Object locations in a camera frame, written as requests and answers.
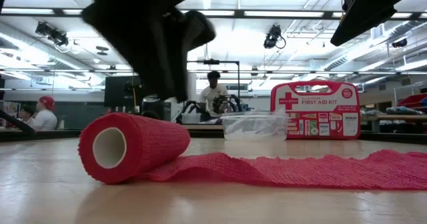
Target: ceiling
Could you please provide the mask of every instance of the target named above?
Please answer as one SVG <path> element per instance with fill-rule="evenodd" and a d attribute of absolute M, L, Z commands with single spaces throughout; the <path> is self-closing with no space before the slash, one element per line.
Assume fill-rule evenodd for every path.
<path fill-rule="evenodd" d="M 120 54 L 116 53 L 102 36 L 93 28 L 86 25 L 78 16 L 42 16 L 34 15 L 30 12 L 30 10 L 34 11 L 34 9 L 52 8 L 75 9 L 79 12 L 80 9 L 88 6 L 91 2 L 92 0 L 5 0 L 4 10 L 19 8 L 22 10 L 23 14 L 21 13 L 19 16 L 6 14 L 0 16 L 0 23 L 4 26 L 0 28 L 0 33 L 8 35 L 10 38 L 18 39 L 18 41 L 23 41 L 34 48 L 40 48 L 44 52 L 47 50 L 50 56 L 50 62 L 52 62 L 52 58 L 54 58 L 55 64 L 61 65 L 61 69 L 68 69 L 63 67 L 69 67 L 70 69 L 108 69 L 110 66 L 115 66 L 117 69 L 130 69 L 126 60 L 123 59 Z M 179 8 L 183 10 L 197 9 L 204 11 L 250 9 L 263 11 L 333 11 L 340 13 L 341 5 L 341 0 L 185 0 L 183 3 L 179 4 Z M 427 2 L 423 0 L 403 0 L 398 3 L 395 8 L 402 14 L 427 12 Z M 67 32 L 67 37 L 70 39 L 72 45 L 66 49 L 56 50 L 51 41 L 40 38 L 40 36 L 35 33 L 35 28 L 39 21 L 48 22 L 52 27 Z M 265 17 L 263 19 L 216 18 L 211 19 L 211 21 L 216 28 L 217 37 L 206 46 L 189 52 L 187 59 L 193 61 L 213 58 L 221 61 L 240 61 L 241 70 L 251 70 L 252 67 L 257 67 L 258 70 L 265 69 L 271 71 L 323 71 L 326 65 L 331 64 L 334 59 L 352 51 L 358 54 L 352 54 L 352 58 L 347 57 L 347 61 L 341 62 L 338 66 L 335 62 L 332 65 L 334 68 L 329 69 L 329 71 L 358 71 L 378 61 L 393 57 L 394 55 L 396 56 L 396 60 L 393 66 L 395 67 L 396 63 L 400 63 L 399 65 L 405 64 L 405 62 L 403 62 L 403 57 L 399 57 L 400 53 L 427 42 L 427 39 L 424 40 L 427 38 L 427 35 L 425 31 L 426 27 L 423 26 L 423 21 L 417 23 L 417 25 L 419 24 L 420 26 L 419 28 L 415 28 L 417 26 L 414 26 L 414 28 L 408 29 L 408 32 L 405 31 L 399 36 L 407 37 L 408 46 L 405 49 L 392 50 L 390 50 L 390 43 L 388 41 L 379 45 L 376 45 L 372 41 L 369 42 L 371 38 L 370 31 L 340 47 L 333 46 L 330 43 L 330 38 L 339 24 L 339 21 L 336 19 L 310 20 L 290 19 L 287 17 L 283 19 L 269 19 Z M 386 22 L 383 35 L 387 34 L 387 31 L 392 30 L 396 26 L 403 24 L 403 22 L 402 20 L 393 21 L 393 19 Z M 263 47 L 266 33 L 273 24 L 278 24 L 282 28 L 282 33 L 287 43 L 284 49 L 264 49 Z M 107 51 L 108 55 L 98 55 L 97 53 L 99 50 L 96 49 L 97 46 L 107 47 L 109 49 L 109 51 Z M 418 48 L 408 55 L 423 55 L 424 52 L 425 48 Z M 31 60 L 31 56 L 27 56 L 26 59 L 29 59 L 30 63 L 36 62 Z M 383 64 L 381 67 L 390 67 L 390 62 Z M 3 66 L 3 68 L 10 69 L 11 67 L 8 65 Z M 48 65 L 45 68 L 53 69 L 58 68 L 58 66 Z M 236 69 L 236 65 L 224 64 L 220 66 L 207 66 L 189 63 L 188 69 L 234 70 Z M 106 75 L 109 74 L 97 75 L 97 79 L 102 80 Z M 205 73 L 199 73 L 198 76 L 199 78 L 204 78 Z M 237 76 L 236 74 L 224 74 L 223 77 L 235 79 Z M 267 81 L 273 81 L 274 79 L 290 81 L 314 79 L 318 78 L 319 75 L 268 73 L 263 76 L 264 79 L 266 77 Z M 325 75 L 324 77 L 329 79 L 331 75 Z M 348 77 L 349 75 L 340 74 L 341 79 Z M 246 73 L 242 75 L 242 78 L 257 79 L 259 77 L 252 77 L 250 74 Z"/>

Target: wooden table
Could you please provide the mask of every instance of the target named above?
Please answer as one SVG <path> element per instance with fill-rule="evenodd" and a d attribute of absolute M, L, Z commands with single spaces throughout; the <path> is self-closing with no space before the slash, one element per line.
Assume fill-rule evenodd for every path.
<path fill-rule="evenodd" d="M 127 223 L 427 223 L 427 193 L 253 187 L 236 183 L 135 183 L 92 180 L 77 139 L 0 144 L 1 224 Z M 363 158 L 381 149 L 427 145 L 369 141 L 233 143 L 193 139 L 185 155 L 223 151 L 236 157 L 335 154 Z"/>

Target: cardboard core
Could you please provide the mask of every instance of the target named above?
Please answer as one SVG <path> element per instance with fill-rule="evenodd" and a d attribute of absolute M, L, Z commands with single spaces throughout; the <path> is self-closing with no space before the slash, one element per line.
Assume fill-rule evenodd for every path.
<path fill-rule="evenodd" d="M 100 132 L 93 142 L 93 155 L 103 168 L 117 167 L 126 155 L 125 135 L 115 127 Z"/>

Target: man in red cap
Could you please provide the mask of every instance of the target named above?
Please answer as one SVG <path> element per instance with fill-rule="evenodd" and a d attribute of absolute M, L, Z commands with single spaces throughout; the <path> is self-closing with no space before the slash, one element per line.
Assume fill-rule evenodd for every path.
<path fill-rule="evenodd" d="M 55 105 L 55 100 L 50 96 L 40 97 L 37 102 L 36 109 L 38 111 L 34 118 L 34 130 L 36 131 L 53 131 L 58 122 L 52 110 Z"/>

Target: first aid kit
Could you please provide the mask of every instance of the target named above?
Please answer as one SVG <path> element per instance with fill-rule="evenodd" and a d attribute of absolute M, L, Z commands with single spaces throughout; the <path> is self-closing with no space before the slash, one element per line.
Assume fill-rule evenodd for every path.
<path fill-rule="evenodd" d="M 302 91 L 307 86 L 328 91 Z M 286 111 L 288 139 L 356 139 L 360 134 L 359 94 L 351 83 L 283 83 L 272 89 L 270 109 Z"/>

